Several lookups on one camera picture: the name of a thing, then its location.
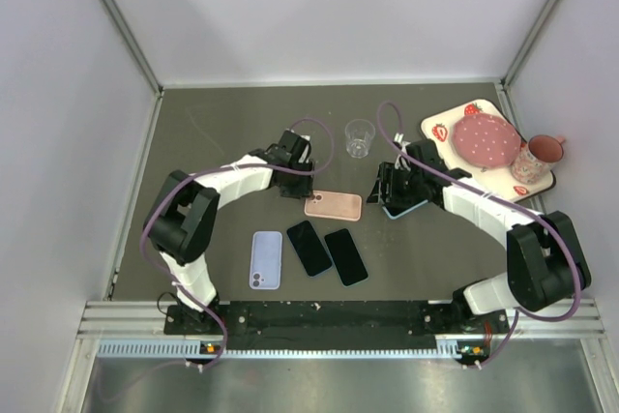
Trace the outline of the light blue phone case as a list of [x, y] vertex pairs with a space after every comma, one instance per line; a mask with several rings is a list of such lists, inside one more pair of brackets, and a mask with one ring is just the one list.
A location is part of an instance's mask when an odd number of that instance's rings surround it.
[[427, 204], [427, 201], [424, 200], [422, 202], [419, 202], [407, 208], [383, 206], [383, 211], [385, 212], [385, 214], [390, 220], [397, 220], [412, 213], [413, 211], [417, 210], [418, 208], [426, 204]]

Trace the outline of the pink phone case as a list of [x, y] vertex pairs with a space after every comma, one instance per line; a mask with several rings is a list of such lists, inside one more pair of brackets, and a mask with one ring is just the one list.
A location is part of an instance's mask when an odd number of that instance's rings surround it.
[[305, 202], [304, 213], [312, 218], [358, 221], [362, 216], [362, 204], [358, 194], [314, 191]]

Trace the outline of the lavender phone case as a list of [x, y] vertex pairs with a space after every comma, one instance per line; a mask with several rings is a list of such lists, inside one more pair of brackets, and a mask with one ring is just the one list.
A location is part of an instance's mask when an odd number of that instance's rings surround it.
[[251, 244], [249, 286], [254, 290], [280, 287], [282, 235], [278, 231], [257, 231]]

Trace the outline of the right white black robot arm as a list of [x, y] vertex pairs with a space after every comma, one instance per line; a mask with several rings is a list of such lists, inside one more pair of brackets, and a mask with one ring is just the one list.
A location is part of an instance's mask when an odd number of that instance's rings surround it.
[[451, 317], [462, 331], [476, 330], [488, 313], [516, 309], [535, 313], [591, 284], [591, 273], [571, 218], [544, 215], [485, 192], [470, 173], [450, 169], [427, 139], [393, 140], [394, 162], [383, 162], [367, 202], [392, 219], [432, 203], [469, 221], [506, 252], [506, 272], [457, 289]]

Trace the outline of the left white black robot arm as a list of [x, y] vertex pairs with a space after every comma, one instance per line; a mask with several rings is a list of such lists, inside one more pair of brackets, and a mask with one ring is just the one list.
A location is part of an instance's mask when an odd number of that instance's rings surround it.
[[272, 187], [284, 197], [309, 196], [315, 173], [310, 154], [310, 138], [286, 130], [278, 142], [236, 162], [193, 175], [176, 170], [165, 179], [144, 222], [139, 249], [146, 253], [151, 245], [159, 254], [161, 269], [170, 276], [196, 331], [213, 330], [220, 318], [205, 258], [218, 210]]

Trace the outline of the black phone blue edge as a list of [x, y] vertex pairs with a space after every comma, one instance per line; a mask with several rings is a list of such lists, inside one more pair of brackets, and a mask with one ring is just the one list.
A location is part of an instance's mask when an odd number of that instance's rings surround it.
[[329, 254], [309, 221], [289, 227], [286, 235], [309, 277], [316, 277], [332, 267]]

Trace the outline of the clear plastic cup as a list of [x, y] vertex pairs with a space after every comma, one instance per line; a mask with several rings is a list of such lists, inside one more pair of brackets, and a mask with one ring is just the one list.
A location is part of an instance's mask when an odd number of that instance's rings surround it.
[[344, 132], [348, 155], [355, 159], [366, 157], [375, 137], [374, 125], [365, 119], [355, 119], [346, 125]]

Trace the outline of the pink polka dot plate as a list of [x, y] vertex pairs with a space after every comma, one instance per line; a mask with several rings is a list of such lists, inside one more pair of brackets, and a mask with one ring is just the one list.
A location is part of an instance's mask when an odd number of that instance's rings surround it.
[[466, 162], [489, 169], [512, 164], [521, 145], [520, 135], [509, 122], [486, 113], [458, 120], [451, 141], [456, 153]]

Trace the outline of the pink floral mug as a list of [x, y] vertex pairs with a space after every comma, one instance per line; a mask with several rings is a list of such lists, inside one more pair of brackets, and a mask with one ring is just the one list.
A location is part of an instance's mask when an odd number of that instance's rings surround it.
[[541, 181], [564, 158], [565, 142], [563, 136], [539, 134], [531, 137], [511, 165], [513, 177], [527, 185]]

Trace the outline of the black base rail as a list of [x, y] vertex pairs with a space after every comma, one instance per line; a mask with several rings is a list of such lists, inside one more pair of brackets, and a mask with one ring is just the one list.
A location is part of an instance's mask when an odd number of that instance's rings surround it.
[[451, 303], [428, 301], [234, 301], [212, 311], [233, 349], [428, 348], [437, 335], [486, 341], [508, 332], [504, 311], [466, 316]]

